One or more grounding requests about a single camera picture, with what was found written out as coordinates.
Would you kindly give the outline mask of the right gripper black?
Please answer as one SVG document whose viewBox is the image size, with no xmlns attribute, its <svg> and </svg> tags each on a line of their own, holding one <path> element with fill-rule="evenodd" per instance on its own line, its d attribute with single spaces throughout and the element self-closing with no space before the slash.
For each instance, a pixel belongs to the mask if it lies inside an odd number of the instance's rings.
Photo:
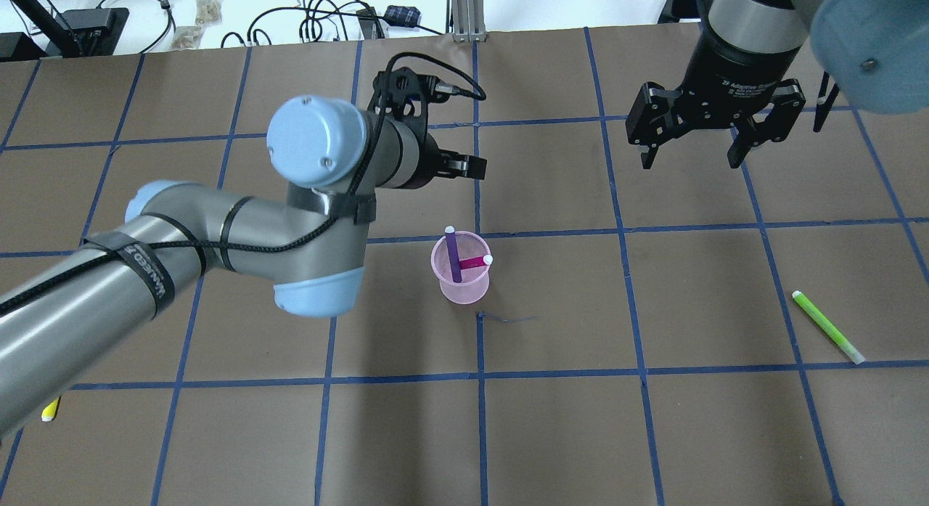
<svg viewBox="0 0 929 506">
<path fill-rule="evenodd" d="M 625 120 L 628 142 L 637 146 L 642 168 L 650 169 L 661 145 L 706 128 L 727 128 L 734 115 L 736 135 L 727 152 L 739 168 L 750 150 L 782 142 L 806 104 L 799 81 L 785 79 L 799 48 L 764 54 L 744 52 L 720 38 L 700 38 L 677 89 L 644 83 Z M 762 121 L 753 114 L 767 103 Z"/>
</svg>

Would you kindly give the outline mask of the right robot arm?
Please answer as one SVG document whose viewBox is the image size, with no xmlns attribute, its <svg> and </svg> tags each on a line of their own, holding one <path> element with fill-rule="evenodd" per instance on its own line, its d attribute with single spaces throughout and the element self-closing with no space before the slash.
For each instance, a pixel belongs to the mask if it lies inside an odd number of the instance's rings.
<svg viewBox="0 0 929 506">
<path fill-rule="evenodd" d="M 824 79 L 814 129 L 839 95 L 877 115 L 927 107 L 928 0 L 695 0 L 701 33 L 682 83 L 640 87 L 625 122 L 651 168 L 665 142 L 729 130 L 730 168 L 750 150 L 787 139 L 806 95 L 786 72 L 809 45 Z"/>
</svg>

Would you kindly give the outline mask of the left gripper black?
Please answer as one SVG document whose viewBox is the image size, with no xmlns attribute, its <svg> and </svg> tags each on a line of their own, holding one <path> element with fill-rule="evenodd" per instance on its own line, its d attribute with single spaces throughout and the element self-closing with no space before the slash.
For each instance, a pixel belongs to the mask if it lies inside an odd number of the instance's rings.
<svg viewBox="0 0 929 506">
<path fill-rule="evenodd" d="M 415 150 L 416 168 L 406 182 L 407 189 L 425 187 L 438 174 L 444 179 L 485 179 L 487 160 L 464 153 L 441 151 L 429 134 L 424 135 L 421 142 L 416 141 Z"/>
</svg>

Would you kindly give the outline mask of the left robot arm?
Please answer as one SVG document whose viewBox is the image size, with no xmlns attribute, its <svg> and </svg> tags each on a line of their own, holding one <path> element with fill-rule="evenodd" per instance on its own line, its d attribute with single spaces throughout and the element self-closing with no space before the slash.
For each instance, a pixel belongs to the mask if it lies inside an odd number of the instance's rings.
<svg viewBox="0 0 929 506">
<path fill-rule="evenodd" d="M 483 179 L 487 162 L 439 149 L 418 117 L 306 95 L 275 112 L 266 148 L 284 202 L 195 182 L 154 181 L 119 228 L 86 236 L 2 301 L 2 437 L 76 383 L 212 269 L 272 281 L 289 314 L 348 313 L 363 278 L 377 188 L 432 176 Z"/>
</svg>

